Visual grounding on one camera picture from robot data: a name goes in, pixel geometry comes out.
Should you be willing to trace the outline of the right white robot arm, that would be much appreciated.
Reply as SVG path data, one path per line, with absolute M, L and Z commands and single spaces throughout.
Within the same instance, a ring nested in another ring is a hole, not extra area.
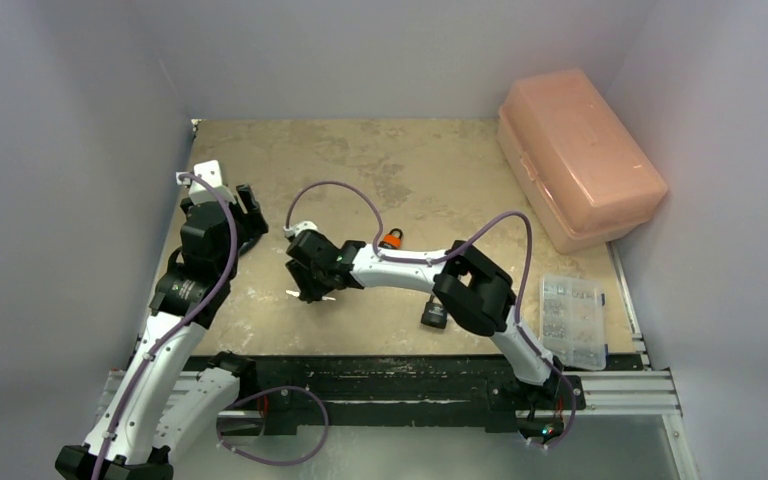
M 511 276 L 479 249 L 456 241 L 449 250 L 383 250 L 363 241 L 336 246 L 314 227 L 284 232 L 286 268 L 300 300 L 312 303 L 333 291 L 378 287 L 434 296 L 463 330 L 489 339 L 510 365 L 531 405 L 570 411 L 585 406 L 563 364 L 521 319 Z

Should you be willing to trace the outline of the orange black padlock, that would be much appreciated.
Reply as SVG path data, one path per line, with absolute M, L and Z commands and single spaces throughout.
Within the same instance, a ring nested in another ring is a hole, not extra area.
M 386 233 L 378 242 L 378 247 L 389 250 L 399 250 L 402 247 L 403 231 L 400 228 L 393 228 Z

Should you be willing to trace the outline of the black head key pair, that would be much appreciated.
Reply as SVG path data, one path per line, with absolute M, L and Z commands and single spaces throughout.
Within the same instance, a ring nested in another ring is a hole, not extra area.
M 334 297 L 327 295 L 315 295 L 310 293 L 304 293 L 294 290 L 286 290 L 285 293 L 291 297 L 299 299 L 306 303 L 320 302 L 320 301 L 335 301 Z

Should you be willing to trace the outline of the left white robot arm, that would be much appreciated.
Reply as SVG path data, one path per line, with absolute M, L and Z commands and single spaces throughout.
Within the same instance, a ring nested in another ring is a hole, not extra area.
M 174 462 L 226 404 L 244 409 L 257 399 L 254 364 L 215 357 L 180 404 L 169 398 L 185 364 L 230 294 L 240 256 L 269 227 L 247 184 L 220 188 L 222 207 L 200 191 L 181 202 L 180 244 L 155 285 L 143 333 L 113 398 L 79 445 L 55 461 L 65 479 L 170 479 Z

